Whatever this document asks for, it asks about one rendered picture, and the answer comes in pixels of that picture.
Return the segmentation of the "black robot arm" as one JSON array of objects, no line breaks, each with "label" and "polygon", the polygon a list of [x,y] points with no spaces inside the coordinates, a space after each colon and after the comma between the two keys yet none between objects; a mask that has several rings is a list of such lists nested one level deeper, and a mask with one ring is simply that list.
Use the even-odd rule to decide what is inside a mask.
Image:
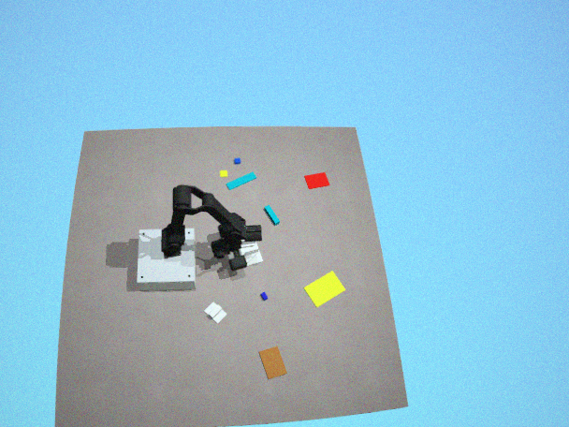
[{"label": "black robot arm", "polygon": [[[202,206],[192,208],[192,193],[202,199]],[[180,256],[181,246],[185,241],[185,225],[183,224],[186,214],[193,215],[207,212],[215,218],[222,227],[218,240],[211,243],[212,252],[217,258],[225,258],[230,255],[230,245],[237,244],[240,240],[245,242],[262,241],[261,226],[246,226],[245,219],[236,213],[230,213],[214,196],[200,190],[195,185],[178,185],[173,189],[173,215],[171,224],[162,230],[162,252],[165,258]],[[225,243],[226,241],[226,243]]]}]

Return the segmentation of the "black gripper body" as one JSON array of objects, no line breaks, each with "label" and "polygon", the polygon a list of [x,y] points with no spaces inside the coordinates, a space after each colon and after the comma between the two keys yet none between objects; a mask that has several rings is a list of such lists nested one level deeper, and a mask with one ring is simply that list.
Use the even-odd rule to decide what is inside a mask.
[{"label": "black gripper body", "polygon": [[[225,243],[226,243],[226,241],[225,241]],[[226,248],[228,248],[228,247],[229,247],[229,252],[232,252],[233,256],[234,256],[234,258],[232,258],[229,261],[231,270],[235,271],[235,270],[240,269],[240,268],[243,268],[243,269],[246,268],[247,262],[245,260],[245,257],[241,256],[240,252],[239,252],[239,249],[241,249],[241,240],[237,244],[234,244],[234,245],[230,245],[230,244],[226,243]],[[236,251],[237,251],[238,256],[236,254]]]}]

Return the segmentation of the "cyan rectangular block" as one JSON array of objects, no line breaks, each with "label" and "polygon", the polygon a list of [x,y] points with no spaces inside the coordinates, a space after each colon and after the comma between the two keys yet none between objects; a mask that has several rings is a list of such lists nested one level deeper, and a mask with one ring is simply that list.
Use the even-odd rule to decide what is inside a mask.
[{"label": "cyan rectangular block", "polygon": [[267,213],[267,215],[269,216],[269,218],[272,221],[272,223],[274,224],[274,226],[280,224],[280,220],[278,219],[278,217],[276,216],[276,214],[274,213],[274,211],[272,210],[272,208],[269,205],[266,206],[264,210]]}]

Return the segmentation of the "orange rectangular block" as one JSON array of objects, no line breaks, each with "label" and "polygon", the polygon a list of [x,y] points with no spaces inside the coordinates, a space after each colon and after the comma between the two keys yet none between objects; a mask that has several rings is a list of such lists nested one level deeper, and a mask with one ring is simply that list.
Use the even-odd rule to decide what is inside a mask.
[{"label": "orange rectangular block", "polygon": [[260,351],[259,354],[268,379],[287,374],[278,346]]}]

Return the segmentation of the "cyan flat bar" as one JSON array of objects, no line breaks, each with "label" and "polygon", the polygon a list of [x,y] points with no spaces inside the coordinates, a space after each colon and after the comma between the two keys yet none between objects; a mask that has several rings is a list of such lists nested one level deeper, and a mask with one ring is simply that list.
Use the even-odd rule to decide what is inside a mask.
[{"label": "cyan flat bar", "polygon": [[235,188],[235,187],[237,187],[237,186],[240,186],[240,185],[242,185],[242,184],[245,184],[245,183],[247,183],[247,182],[250,182],[250,181],[252,181],[252,180],[255,179],[255,178],[256,178],[255,174],[254,174],[253,172],[250,172],[250,173],[248,173],[248,174],[246,174],[246,175],[244,175],[244,176],[241,176],[241,177],[238,178],[238,179],[235,179],[235,180],[233,180],[233,181],[231,181],[231,182],[229,182],[229,183],[226,183],[226,186],[227,186],[227,188],[228,188],[229,190],[231,190],[231,189],[233,189],[233,188]]}]

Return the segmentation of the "red flat rectangular plate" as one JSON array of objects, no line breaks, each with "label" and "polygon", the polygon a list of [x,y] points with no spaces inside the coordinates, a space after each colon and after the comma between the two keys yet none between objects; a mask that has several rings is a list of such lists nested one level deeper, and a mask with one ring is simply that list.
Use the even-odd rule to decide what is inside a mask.
[{"label": "red flat rectangular plate", "polygon": [[304,176],[309,189],[330,185],[325,172]]}]

